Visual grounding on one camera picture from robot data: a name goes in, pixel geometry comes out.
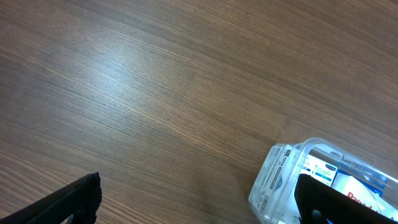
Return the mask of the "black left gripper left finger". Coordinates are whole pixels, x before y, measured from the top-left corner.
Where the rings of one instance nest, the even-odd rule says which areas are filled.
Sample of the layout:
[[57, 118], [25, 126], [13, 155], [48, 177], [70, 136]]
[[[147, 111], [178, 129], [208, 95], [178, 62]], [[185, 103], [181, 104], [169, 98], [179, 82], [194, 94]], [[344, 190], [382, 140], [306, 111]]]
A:
[[94, 224], [102, 201], [99, 173], [64, 186], [35, 203], [1, 219], [3, 224]]

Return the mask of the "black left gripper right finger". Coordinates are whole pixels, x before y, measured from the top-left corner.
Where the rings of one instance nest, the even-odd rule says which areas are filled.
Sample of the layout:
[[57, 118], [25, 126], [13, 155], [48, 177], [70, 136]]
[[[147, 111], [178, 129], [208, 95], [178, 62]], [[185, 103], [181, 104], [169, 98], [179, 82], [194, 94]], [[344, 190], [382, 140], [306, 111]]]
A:
[[301, 224], [394, 224], [395, 221], [360, 205], [307, 174], [294, 191]]

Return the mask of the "white medicine box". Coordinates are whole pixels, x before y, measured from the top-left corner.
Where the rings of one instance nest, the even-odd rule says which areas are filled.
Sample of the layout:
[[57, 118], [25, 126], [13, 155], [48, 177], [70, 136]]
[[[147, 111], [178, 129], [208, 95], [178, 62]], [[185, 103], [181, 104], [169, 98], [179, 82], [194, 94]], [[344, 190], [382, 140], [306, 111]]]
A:
[[[300, 172], [297, 174], [307, 174], [321, 183], [331, 187], [333, 179], [336, 176], [337, 166], [334, 166], [330, 162], [327, 162], [328, 158], [317, 149], [312, 149], [302, 164]], [[289, 195], [286, 207], [282, 210], [282, 217], [279, 223], [296, 224], [300, 223], [300, 213], [295, 201], [294, 191], [297, 185], [297, 180], [294, 183], [293, 189]]]

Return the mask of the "white Panadol box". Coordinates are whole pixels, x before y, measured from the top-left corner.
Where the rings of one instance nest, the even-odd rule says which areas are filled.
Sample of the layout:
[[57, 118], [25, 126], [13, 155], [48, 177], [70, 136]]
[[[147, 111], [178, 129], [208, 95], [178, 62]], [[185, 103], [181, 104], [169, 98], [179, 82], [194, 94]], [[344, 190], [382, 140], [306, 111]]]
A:
[[384, 215], [397, 222], [397, 209], [386, 202], [381, 196], [382, 191], [366, 184], [357, 178], [343, 173], [335, 177], [332, 188], [344, 194], [350, 199]]

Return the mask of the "blue lozenge box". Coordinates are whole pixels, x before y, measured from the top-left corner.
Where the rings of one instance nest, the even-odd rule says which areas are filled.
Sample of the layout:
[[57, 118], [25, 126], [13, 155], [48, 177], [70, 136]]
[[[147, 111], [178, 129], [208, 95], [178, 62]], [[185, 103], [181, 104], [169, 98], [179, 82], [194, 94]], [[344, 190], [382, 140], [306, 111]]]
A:
[[384, 184], [369, 178], [357, 177], [339, 169], [332, 188], [349, 198], [365, 201], [371, 197], [382, 197]]

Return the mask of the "clear plastic container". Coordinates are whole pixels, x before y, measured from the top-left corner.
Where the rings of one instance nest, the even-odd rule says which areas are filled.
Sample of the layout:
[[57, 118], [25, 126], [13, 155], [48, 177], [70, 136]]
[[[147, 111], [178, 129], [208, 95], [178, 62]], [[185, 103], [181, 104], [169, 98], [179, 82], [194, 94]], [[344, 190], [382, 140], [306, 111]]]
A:
[[382, 198], [397, 209], [396, 178], [322, 138], [310, 138], [297, 144], [277, 143], [270, 149], [248, 198], [250, 209], [262, 223], [279, 223], [297, 174], [312, 149], [327, 157], [337, 171], [384, 184]]

